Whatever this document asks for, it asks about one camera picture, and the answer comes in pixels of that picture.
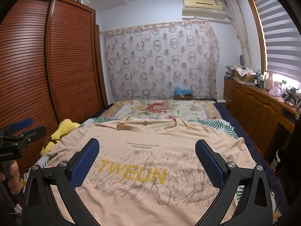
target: pink circle pattern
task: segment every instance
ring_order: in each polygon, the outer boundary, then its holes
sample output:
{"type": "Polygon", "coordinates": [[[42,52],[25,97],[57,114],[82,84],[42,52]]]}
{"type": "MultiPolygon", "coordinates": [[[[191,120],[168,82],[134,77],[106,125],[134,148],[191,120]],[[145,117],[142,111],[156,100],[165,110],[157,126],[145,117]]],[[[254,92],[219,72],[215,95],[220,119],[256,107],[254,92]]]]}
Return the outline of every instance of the pink circle pattern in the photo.
{"type": "Polygon", "coordinates": [[[208,21],[108,31],[105,43],[116,100],[172,99],[175,86],[216,97],[220,48],[208,21]]]}

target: striped zebra blind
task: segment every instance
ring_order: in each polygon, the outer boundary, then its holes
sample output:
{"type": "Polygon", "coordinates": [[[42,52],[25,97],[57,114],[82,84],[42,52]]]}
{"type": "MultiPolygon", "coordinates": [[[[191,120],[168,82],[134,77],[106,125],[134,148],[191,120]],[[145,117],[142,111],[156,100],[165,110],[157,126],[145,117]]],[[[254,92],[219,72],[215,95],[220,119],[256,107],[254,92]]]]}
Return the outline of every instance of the striped zebra blind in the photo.
{"type": "Polygon", "coordinates": [[[267,69],[301,82],[301,36],[277,0],[254,0],[263,28],[267,69]]]}

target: metal screw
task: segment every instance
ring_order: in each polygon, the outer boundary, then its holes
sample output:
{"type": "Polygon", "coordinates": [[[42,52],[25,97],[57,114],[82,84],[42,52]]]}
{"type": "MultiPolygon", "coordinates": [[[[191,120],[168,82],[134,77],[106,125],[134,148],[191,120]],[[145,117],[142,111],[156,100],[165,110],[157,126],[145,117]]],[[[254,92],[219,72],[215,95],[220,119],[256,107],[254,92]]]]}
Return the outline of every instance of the metal screw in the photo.
{"type": "Polygon", "coordinates": [[[67,161],[61,161],[61,162],[59,163],[59,165],[60,165],[60,167],[64,167],[64,166],[67,165],[67,161]]]}
{"type": "Polygon", "coordinates": [[[261,165],[257,165],[257,166],[256,166],[256,169],[257,169],[258,171],[262,171],[262,170],[263,170],[263,167],[262,167],[261,165]]]}
{"type": "Polygon", "coordinates": [[[38,164],[35,164],[35,165],[32,166],[32,169],[35,171],[35,170],[37,170],[39,167],[40,167],[40,166],[39,166],[38,164]]]}
{"type": "Polygon", "coordinates": [[[231,168],[236,167],[236,164],[233,161],[228,162],[228,166],[231,168]]]}

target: wardrobe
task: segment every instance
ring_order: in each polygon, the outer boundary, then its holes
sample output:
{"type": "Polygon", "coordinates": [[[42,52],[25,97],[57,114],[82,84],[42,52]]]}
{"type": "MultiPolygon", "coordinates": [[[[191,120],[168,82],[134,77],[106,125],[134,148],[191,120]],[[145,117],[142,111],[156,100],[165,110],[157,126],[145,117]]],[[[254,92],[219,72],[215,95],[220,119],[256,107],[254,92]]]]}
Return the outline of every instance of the wardrobe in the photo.
{"type": "MultiPolygon", "coordinates": [[[[32,118],[50,136],[107,105],[95,10],[74,0],[19,0],[0,25],[0,127],[32,118]]],[[[25,172],[43,140],[18,161],[25,172]]]]}

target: person's finger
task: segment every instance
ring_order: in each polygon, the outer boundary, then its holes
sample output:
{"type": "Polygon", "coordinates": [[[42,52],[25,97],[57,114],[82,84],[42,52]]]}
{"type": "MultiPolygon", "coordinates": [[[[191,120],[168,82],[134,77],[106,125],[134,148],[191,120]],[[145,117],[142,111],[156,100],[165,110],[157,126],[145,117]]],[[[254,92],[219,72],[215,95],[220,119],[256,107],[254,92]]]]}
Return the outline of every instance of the person's finger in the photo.
{"type": "Polygon", "coordinates": [[[14,176],[18,170],[19,170],[18,163],[16,160],[14,160],[12,165],[9,167],[9,174],[14,176]]]}
{"type": "Polygon", "coordinates": [[[13,195],[16,195],[16,194],[20,193],[20,191],[21,191],[21,185],[18,185],[18,186],[11,189],[11,193],[13,195]]]}
{"type": "Polygon", "coordinates": [[[20,185],[20,173],[17,172],[9,181],[8,181],[8,187],[9,188],[14,188],[18,185],[20,185]]]}
{"type": "Polygon", "coordinates": [[[0,173],[0,181],[4,181],[5,175],[3,173],[0,173]]]}

